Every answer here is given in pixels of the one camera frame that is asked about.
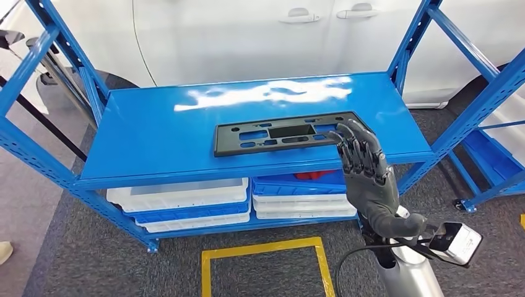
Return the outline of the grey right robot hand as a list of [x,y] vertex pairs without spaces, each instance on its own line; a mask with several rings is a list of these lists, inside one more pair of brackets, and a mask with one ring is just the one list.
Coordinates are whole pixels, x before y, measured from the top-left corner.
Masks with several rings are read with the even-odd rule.
[[427,219],[418,213],[398,217],[399,191],[392,166],[374,133],[353,119],[336,125],[327,136],[336,142],[346,197],[371,229],[384,238],[421,235]]

